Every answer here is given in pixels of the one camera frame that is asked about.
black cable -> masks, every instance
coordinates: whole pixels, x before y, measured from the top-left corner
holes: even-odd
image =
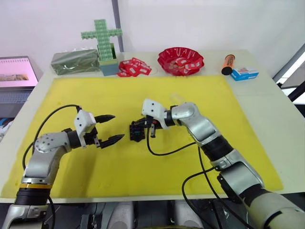
[[[27,157],[28,151],[30,150],[30,148],[33,146],[33,142],[28,146],[28,148],[25,150],[23,157],[22,157],[22,167],[23,170],[25,170],[25,158]]]
[[[96,214],[96,211],[97,211],[97,203],[96,203],[96,205],[95,205],[94,215]]]
[[[212,171],[212,170],[214,170],[214,167],[205,170],[205,172],[207,173],[207,172],[210,172],[210,171]]]
[[[37,130],[37,132],[36,132],[36,135],[35,135],[35,137],[34,137],[34,141],[33,141],[33,142],[34,142],[34,143],[36,142],[36,140],[37,140],[37,138],[38,138],[38,135],[39,135],[39,133],[40,133],[40,131],[41,131],[43,125],[47,122],[47,120],[48,120],[53,114],[55,114],[56,112],[58,112],[59,110],[61,110],[61,109],[63,109],[63,108],[70,107],[70,106],[74,106],[74,107],[76,107],[77,109],[80,108],[80,106],[78,106],[78,105],[75,105],[75,104],[68,104],[68,105],[65,105],[65,106],[61,106],[61,107],[55,109],[54,111],[52,111],[52,112],[44,119],[44,121],[42,122],[42,124],[39,126],[39,128],[38,128],[38,130]]]
[[[190,179],[192,179],[193,177],[196,177],[196,176],[199,176],[199,175],[202,175],[202,174],[205,174],[206,171],[203,171],[203,172],[200,172],[200,173],[195,173],[193,175],[190,175],[189,177],[187,177],[184,182],[182,183],[182,187],[181,187],[181,190],[182,190],[182,195],[184,197],[184,200],[186,201],[186,203],[190,206],[190,208],[197,214],[197,216],[199,216],[199,218],[205,222],[210,228],[212,229],[216,229],[212,224],[210,224],[205,218],[203,218],[199,212],[197,211],[196,207],[192,204],[192,202],[187,198],[186,194],[185,194],[185,190],[184,190],[184,186],[186,184],[186,182]]]
[[[152,154],[152,155],[155,155],[155,156],[166,156],[166,155],[169,155],[169,154],[173,154],[173,153],[176,153],[176,152],[178,152],[178,151],[180,151],[180,150],[182,150],[182,149],[184,149],[184,148],[187,148],[187,147],[189,147],[189,146],[191,146],[191,145],[196,144],[195,142],[192,142],[192,143],[190,143],[190,144],[187,144],[187,145],[185,145],[185,146],[182,146],[181,148],[176,149],[176,150],[174,150],[174,151],[171,151],[171,152],[169,152],[169,153],[165,153],[165,154],[156,154],[155,152],[152,151],[151,147],[149,146],[149,127],[147,128],[146,143],[147,143],[147,148],[148,148],[149,152],[151,152],[151,154]]]
[[[220,221],[219,215],[218,215],[218,213],[217,213],[216,206],[215,206],[215,204],[214,204],[214,200],[215,200],[215,199],[212,199],[212,202],[211,202],[211,203],[212,203],[212,208],[213,208],[213,210],[214,210],[214,214],[215,214],[215,217],[216,217],[216,220],[217,220],[219,229],[223,229],[223,227],[222,227],[222,225],[221,225],[221,221]]]
[[[199,160],[200,160],[200,165],[202,170],[204,171],[204,165],[202,162],[202,157],[201,157],[201,152],[200,152],[200,148],[198,147],[198,154],[199,154]],[[249,229],[254,229],[251,225],[249,225],[247,222],[245,222],[239,215],[237,215],[220,197],[219,195],[215,192],[215,189],[213,188],[209,177],[207,176],[206,173],[203,173],[205,176],[206,181],[208,182],[210,189],[212,190],[212,192],[214,193],[214,195],[216,196],[217,199],[219,199],[219,201],[223,204],[223,206],[228,209],[228,211],[234,215],[242,224],[244,224],[246,227],[248,227]]]
[[[55,216],[56,216],[56,212],[55,212],[55,206],[53,204],[53,201],[51,199],[51,197],[48,198],[49,202],[50,202],[50,205],[51,205],[51,210],[52,210],[52,227],[51,229],[54,229],[55,228]]]

laptop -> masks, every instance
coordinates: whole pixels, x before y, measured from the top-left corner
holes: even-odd
[[[0,57],[0,118],[14,118],[38,83],[28,56]]]

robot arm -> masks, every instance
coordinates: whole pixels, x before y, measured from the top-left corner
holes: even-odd
[[[56,178],[62,156],[72,149],[95,144],[105,148],[115,144],[124,135],[115,135],[106,141],[97,137],[96,123],[114,118],[113,115],[93,117],[79,110],[74,120],[76,130],[44,134],[34,144],[34,153],[25,168],[15,203],[8,210],[2,229],[45,228],[47,199]]]
[[[183,103],[170,110],[145,99],[142,115],[154,130],[171,125],[185,126],[197,145],[219,171],[218,181],[227,196],[243,203],[258,229],[303,229],[305,213],[283,196],[267,191],[255,169],[221,135],[214,124],[202,116],[194,103]]]

table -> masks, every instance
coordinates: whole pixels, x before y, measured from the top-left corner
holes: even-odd
[[[258,139],[270,157],[277,170],[284,189],[278,193],[295,193],[305,191],[305,119],[284,95],[272,78],[262,68],[256,59],[246,50],[201,51],[204,57],[204,67],[196,75],[220,74],[224,58],[227,54],[236,56],[234,66],[255,67],[259,71],[256,79],[236,82],[231,76],[226,76],[242,110],[255,131]],[[150,76],[166,76],[157,62],[157,53],[118,54],[119,61],[139,58],[152,67]],[[101,77],[101,72],[79,73],[61,77]],[[9,176],[16,153],[30,126],[36,110],[54,78],[57,76],[50,68],[34,88],[15,121],[0,143],[0,190]],[[134,201],[134,200],[164,200],[182,199],[178,196],[141,196],[116,198],[60,198],[54,203]],[[191,195],[189,198],[214,198],[214,195]],[[0,202],[13,202],[14,199],[0,198]]]

keyboard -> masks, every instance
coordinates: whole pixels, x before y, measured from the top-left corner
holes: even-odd
[[[0,104],[23,104],[27,101],[31,91],[0,92]]]

